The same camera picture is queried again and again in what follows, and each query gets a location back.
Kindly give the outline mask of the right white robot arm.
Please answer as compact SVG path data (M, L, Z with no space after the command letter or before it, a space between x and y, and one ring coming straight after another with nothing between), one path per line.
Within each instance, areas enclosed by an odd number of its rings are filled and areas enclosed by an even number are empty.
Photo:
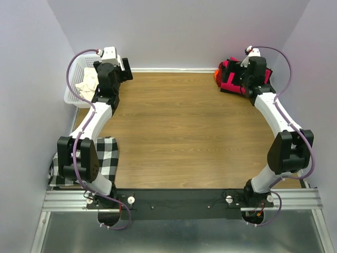
M274 134L267 165L239 194L239 200L247 207L272 202L270 190L274 185L313 164L310 148L314 135L284 111L270 83L271 74L266 59L259 54L247 56L244 61L227 59L214 74L220 90L245 96L261 112Z

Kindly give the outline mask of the white t shirt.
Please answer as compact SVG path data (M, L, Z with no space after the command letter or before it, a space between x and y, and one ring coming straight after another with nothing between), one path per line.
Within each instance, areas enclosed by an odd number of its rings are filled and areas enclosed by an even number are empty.
M98 78L95 68L85 67L82 82L75 84L75 87L79 91L80 97L91 101L95 94L97 86Z

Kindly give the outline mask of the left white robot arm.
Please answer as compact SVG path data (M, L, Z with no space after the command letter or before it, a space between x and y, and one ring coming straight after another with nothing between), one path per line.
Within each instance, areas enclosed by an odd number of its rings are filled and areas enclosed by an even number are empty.
M90 111L75 131L57 142L58 171L61 177L78 181L85 190L98 196L103 207L111 208L122 203L117 199L114 182L100 172L95 141L118 107L121 83L133 76L126 57L117 65L96 61L94 68L98 85L89 102Z

